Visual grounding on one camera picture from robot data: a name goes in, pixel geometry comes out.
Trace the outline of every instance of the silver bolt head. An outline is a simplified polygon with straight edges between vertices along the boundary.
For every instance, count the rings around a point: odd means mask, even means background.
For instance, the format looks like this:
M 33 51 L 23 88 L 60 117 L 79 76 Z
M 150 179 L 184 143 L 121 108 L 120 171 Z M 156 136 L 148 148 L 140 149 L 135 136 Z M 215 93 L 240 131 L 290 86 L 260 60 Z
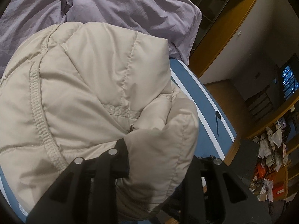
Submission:
M 216 165 L 220 165 L 220 164 L 222 163 L 222 160 L 219 159 L 219 158 L 215 158 L 215 159 L 213 160 L 213 163 L 216 164 Z
M 115 155 L 115 154 L 117 153 L 117 149 L 115 149 L 115 148 L 111 148 L 111 149 L 108 151 L 108 153 L 109 153 L 110 155 Z
M 82 162 L 83 162 L 83 158 L 81 158 L 81 157 L 77 157 L 74 160 L 74 163 L 76 163 L 76 164 L 81 164 Z

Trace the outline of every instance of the jacket sleeve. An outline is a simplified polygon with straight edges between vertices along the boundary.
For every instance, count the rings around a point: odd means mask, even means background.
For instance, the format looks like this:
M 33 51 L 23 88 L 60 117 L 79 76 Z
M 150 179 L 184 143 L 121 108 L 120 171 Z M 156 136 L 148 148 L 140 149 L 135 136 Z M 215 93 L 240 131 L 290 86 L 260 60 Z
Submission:
M 150 103 L 133 125 L 134 131 L 124 138 L 130 173 L 128 179 L 117 182 L 120 221 L 144 220 L 156 215 L 182 182 L 195 151 L 198 136 L 195 104 L 174 84 L 172 95 L 160 95 L 156 100 L 163 104 Z M 159 107 L 168 106 L 169 113 L 161 127 L 164 115 L 159 114 Z

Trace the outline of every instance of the bed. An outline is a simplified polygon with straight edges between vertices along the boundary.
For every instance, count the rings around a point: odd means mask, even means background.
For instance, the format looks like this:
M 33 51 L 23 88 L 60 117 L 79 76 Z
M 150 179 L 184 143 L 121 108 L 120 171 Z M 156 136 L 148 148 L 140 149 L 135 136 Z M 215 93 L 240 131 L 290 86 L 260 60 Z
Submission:
M 107 22 L 166 38 L 172 80 L 197 106 L 199 137 L 195 155 L 224 159 L 236 132 L 187 66 L 201 16 L 199 9 L 188 0 L 12 0 L 0 19 L 0 76 L 21 43 L 52 24 Z M 27 213 L 14 197 L 1 167 L 0 190 L 25 222 Z

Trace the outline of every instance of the purple bedsheet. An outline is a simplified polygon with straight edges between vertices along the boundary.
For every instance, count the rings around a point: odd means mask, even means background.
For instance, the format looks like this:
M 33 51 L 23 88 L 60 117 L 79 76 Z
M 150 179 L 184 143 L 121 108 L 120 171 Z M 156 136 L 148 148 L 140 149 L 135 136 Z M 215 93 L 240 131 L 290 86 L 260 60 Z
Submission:
M 169 56 L 188 65 L 201 18 L 189 0 L 12 0 L 0 19 L 0 77 L 26 38 L 66 21 L 106 22 L 165 38 Z

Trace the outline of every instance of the white trim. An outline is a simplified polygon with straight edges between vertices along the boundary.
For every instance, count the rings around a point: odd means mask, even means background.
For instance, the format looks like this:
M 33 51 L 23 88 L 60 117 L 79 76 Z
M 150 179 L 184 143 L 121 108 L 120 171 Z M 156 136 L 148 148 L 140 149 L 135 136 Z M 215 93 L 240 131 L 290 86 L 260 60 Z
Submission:
M 20 209 L 20 211 L 24 214 L 24 216 L 28 216 L 27 211 L 24 210 L 24 208 L 21 206 L 20 203 L 19 203 L 19 209 Z
M 7 198 L 7 195 L 5 193 L 5 190 L 4 190 L 4 187 L 3 187 L 3 184 L 2 184 L 2 180 L 1 180 L 1 175 L 0 175 L 0 191 L 2 192 L 4 198 L 6 199 L 7 203 L 10 205 L 10 202 L 8 201 L 8 198 Z
M 180 79 L 176 76 L 176 74 L 173 72 L 172 69 L 171 69 L 171 76 L 172 76 L 172 78 L 174 79 L 174 81 L 177 83 L 177 85 L 179 86 L 179 88 L 183 91 L 183 93 L 186 94 L 186 96 L 187 96 L 190 100 L 192 100 L 192 101 L 194 102 L 193 98 L 192 98 L 191 95 L 188 93 L 188 91 L 186 90 L 186 88 L 184 87 L 184 85 L 182 84 L 182 82 L 181 82 Z M 212 143 L 213 143 L 213 145 L 214 145 L 214 147 L 215 147 L 215 149 L 216 149 L 216 151 L 217 151 L 219 157 L 223 160 L 225 156 L 224 156 L 224 154 L 223 154 L 223 151 L 222 151 L 222 149 L 221 149 L 221 147 L 220 147 L 220 145 L 219 145 L 219 143 L 218 143 L 216 137 L 215 137 L 214 134 L 213 134 L 213 131 L 211 130 L 209 124 L 207 123 L 206 119 L 204 118 L 202 112 L 199 110 L 199 108 L 198 108 L 197 105 L 196 105 L 196 109 L 197 109 L 198 117 L 199 117 L 201 123 L 203 124 L 205 130 L 207 131 L 207 134 L 209 135 L 209 137 L 210 137 L 210 139 L 211 139 L 211 141 L 212 141 Z
M 207 97 L 207 99 L 210 101 L 211 105 L 213 106 L 213 108 L 219 112 L 219 114 L 221 115 L 221 121 L 225 127 L 225 129 L 227 130 L 229 136 L 231 137 L 232 142 L 234 142 L 235 138 L 234 135 L 231 132 L 231 129 L 228 127 L 225 119 L 223 118 L 222 114 L 220 113 L 219 109 L 217 108 L 217 106 L 215 105 L 214 101 L 211 99 L 210 95 L 207 93 L 207 91 L 204 89 L 204 87 L 201 85 L 201 83 L 198 81 L 197 77 L 192 73 L 192 71 L 189 69 L 188 66 L 186 66 L 181 60 L 178 60 L 183 67 L 188 71 L 188 73 L 191 75 L 191 77 L 194 79 L 194 81 L 197 83 L 197 85 L 200 87 L 200 89 L 203 91 L 203 93 L 205 94 L 205 96 Z

